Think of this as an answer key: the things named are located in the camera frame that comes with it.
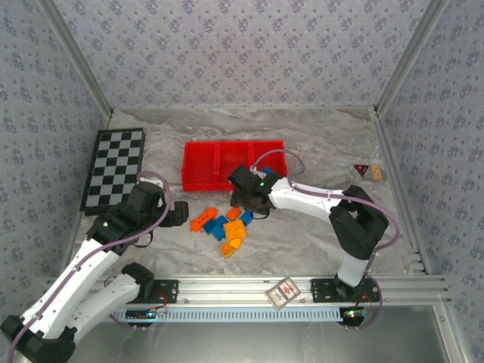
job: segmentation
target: red compartment tray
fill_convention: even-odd
[[[227,177],[240,164],[250,167],[267,151],[284,149],[281,140],[260,141],[188,141],[185,143],[181,181],[184,191],[231,191]],[[257,166],[269,167],[286,176],[284,153],[273,153]]]

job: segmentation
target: wall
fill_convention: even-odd
[[[34,0],[0,2],[0,320],[58,273],[103,116]],[[0,337],[0,360],[7,341]]]
[[[453,0],[385,115],[434,273],[484,361],[484,5]]]
[[[427,0],[57,0],[111,107],[375,104]]]

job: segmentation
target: black and white checkerboard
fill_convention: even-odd
[[[81,212],[106,212],[128,199],[141,170],[143,129],[99,131],[82,195]]]

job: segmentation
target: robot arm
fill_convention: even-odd
[[[188,219],[188,204],[177,201],[169,210],[161,227],[182,225]],[[81,268],[80,260],[100,247],[133,236],[152,225],[169,208],[163,189],[148,181],[138,183],[128,200],[119,203],[96,218],[72,262],[60,277],[31,308],[21,316],[9,315],[0,329],[12,342],[24,324],[34,318],[29,330],[17,344],[19,350],[32,363],[65,363],[76,344],[112,311],[134,299],[146,299],[154,289],[154,274],[143,266],[132,263],[102,291],[87,299],[85,295],[97,279],[114,264],[130,244],[121,244],[93,255]],[[42,316],[36,313],[52,298],[64,278],[75,271],[69,284],[52,300]]]
[[[389,224],[381,212],[343,199],[348,196],[371,202],[363,189],[352,185],[345,191],[329,191],[297,183],[292,183],[291,187],[287,178],[251,171],[245,166],[239,166],[228,180],[235,186],[231,206],[241,206],[264,215],[268,215],[270,209],[291,209],[329,219],[345,251],[336,276],[338,284],[353,288],[360,283],[371,254]],[[315,197],[298,190],[333,197]]]

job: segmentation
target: blue lego brick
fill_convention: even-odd
[[[252,214],[248,210],[242,213],[242,216],[240,216],[239,219],[244,223],[246,227],[253,221]]]
[[[203,230],[209,234],[213,227],[219,225],[215,219],[210,219],[207,223],[203,225]]]
[[[262,172],[264,172],[265,174],[274,174],[272,169],[269,168],[268,166],[266,166],[264,169],[262,169]]]
[[[213,234],[217,240],[223,240],[225,238],[225,230],[221,225],[216,225],[210,231],[210,234]]]
[[[218,217],[216,221],[217,221],[217,225],[222,227],[222,229],[224,228],[224,224],[228,223],[228,219],[226,219],[225,216]]]

